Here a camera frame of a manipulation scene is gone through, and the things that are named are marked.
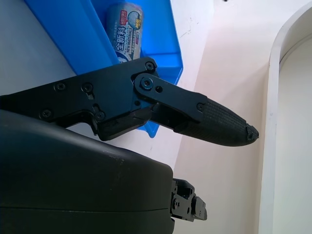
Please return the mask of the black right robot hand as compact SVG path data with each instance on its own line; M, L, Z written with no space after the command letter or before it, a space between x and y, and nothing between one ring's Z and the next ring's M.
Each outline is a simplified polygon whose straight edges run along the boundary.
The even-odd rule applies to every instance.
M156 68L140 58L1 96L1 233L171 234L176 219L207 219L170 166L108 141L148 121L230 147L259 133Z

